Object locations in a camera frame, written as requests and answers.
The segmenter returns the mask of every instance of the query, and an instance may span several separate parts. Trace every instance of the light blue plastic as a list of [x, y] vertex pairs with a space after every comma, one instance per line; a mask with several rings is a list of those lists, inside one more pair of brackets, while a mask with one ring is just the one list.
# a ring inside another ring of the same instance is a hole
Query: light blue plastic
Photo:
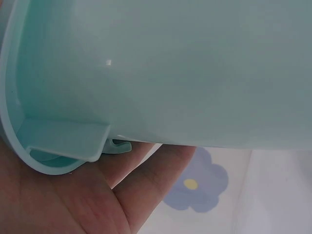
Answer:
[[15, 0], [9, 12], [0, 117], [38, 171], [130, 150], [112, 139], [312, 149], [311, 1]]

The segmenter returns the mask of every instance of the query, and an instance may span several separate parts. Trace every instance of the blue flower pattern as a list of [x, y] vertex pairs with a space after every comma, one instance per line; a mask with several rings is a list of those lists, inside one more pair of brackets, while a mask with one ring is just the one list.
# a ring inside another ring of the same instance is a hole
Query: blue flower pattern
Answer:
[[198, 213], [205, 213], [217, 206], [219, 195], [228, 183], [226, 170], [212, 164], [210, 153], [198, 147], [190, 164], [163, 201], [176, 210], [191, 207]]

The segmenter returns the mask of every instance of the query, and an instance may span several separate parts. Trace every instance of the palm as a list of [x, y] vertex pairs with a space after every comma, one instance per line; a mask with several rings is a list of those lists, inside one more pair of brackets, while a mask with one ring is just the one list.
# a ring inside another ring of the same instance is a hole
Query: palm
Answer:
[[0, 140], [0, 229], [4, 233], [136, 233], [195, 150], [164, 145], [132, 171], [151, 147], [135, 143], [130, 153], [106, 155], [71, 174], [49, 176], [24, 165]]

